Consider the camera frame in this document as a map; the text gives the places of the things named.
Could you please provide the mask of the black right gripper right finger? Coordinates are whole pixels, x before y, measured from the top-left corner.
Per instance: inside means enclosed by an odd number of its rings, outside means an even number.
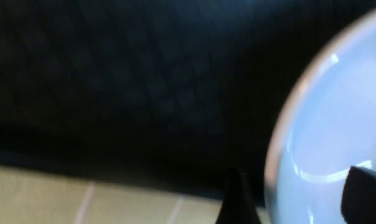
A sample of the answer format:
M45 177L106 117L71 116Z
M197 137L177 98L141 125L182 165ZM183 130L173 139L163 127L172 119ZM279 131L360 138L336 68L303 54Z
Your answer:
M376 172L352 166L346 177L341 213L347 224L376 224Z

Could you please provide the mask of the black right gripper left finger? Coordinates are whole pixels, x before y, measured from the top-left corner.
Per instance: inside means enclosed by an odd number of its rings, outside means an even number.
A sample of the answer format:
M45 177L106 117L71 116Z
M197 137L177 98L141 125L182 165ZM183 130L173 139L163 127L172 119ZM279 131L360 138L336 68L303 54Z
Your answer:
M258 190L252 187L245 172L229 169L222 207L216 223L260 224L256 206L262 205L262 193Z

